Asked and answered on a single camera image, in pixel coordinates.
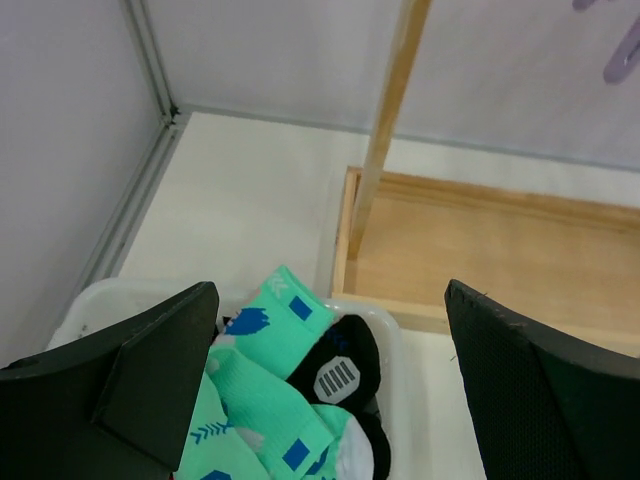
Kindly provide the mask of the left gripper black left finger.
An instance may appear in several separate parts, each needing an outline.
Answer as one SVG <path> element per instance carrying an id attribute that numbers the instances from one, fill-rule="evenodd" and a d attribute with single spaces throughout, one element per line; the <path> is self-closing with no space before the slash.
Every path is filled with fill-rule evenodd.
<path id="1" fill-rule="evenodd" d="M 1 371 L 4 479 L 167 479 L 178 469 L 219 294 L 200 282 Z"/>

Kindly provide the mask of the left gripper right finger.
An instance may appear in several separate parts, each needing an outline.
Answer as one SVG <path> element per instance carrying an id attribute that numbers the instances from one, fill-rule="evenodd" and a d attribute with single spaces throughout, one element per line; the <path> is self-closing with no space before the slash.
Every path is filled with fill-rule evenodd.
<path id="1" fill-rule="evenodd" d="M 487 478 L 638 478 L 638 359 L 458 280 L 444 300 Z"/>

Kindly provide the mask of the mint green sock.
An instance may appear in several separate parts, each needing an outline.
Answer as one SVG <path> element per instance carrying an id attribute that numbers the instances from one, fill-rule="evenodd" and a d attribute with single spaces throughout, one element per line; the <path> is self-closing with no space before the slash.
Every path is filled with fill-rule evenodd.
<path id="1" fill-rule="evenodd" d="M 231 346 L 213 346 L 176 479 L 371 479 L 358 420 L 311 404 Z"/>
<path id="2" fill-rule="evenodd" d="M 334 314 L 282 265 L 216 337 L 280 379 L 287 379 L 333 323 Z"/>

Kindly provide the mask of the black sport sock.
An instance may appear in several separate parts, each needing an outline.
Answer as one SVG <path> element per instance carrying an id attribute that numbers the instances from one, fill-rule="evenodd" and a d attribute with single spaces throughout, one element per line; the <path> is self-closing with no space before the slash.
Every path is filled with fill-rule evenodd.
<path id="1" fill-rule="evenodd" d="M 366 409 L 381 383 L 378 345 L 365 320 L 344 315 L 314 344 L 287 383 L 311 404 Z"/>
<path id="2" fill-rule="evenodd" d="M 374 480 L 387 480 L 391 471 L 392 452 L 389 440 L 384 432 L 380 419 L 370 413 L 356 416 L 365 432 L 374 457 Z"/>

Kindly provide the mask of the purple round clip hanger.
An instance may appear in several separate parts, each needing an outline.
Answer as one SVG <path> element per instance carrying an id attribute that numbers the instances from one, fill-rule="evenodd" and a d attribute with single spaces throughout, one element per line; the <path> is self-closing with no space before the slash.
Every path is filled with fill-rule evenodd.
<path id="1" fill-rule="evenodd" d="M 609 24 L 610 18 L 602 21 L 587 11 L 602 1 L 573 0 L 574 12 L 586 17 L 583 23 L 583 37 L 590 48 L 594 48 L 596 57 L 603 62 L 602 78 L 607 85 L 620 85 L 639 65 L 639 17 L 636 17 L 628 30 L 613 47 L 613 31 L 617 24 Z"/>

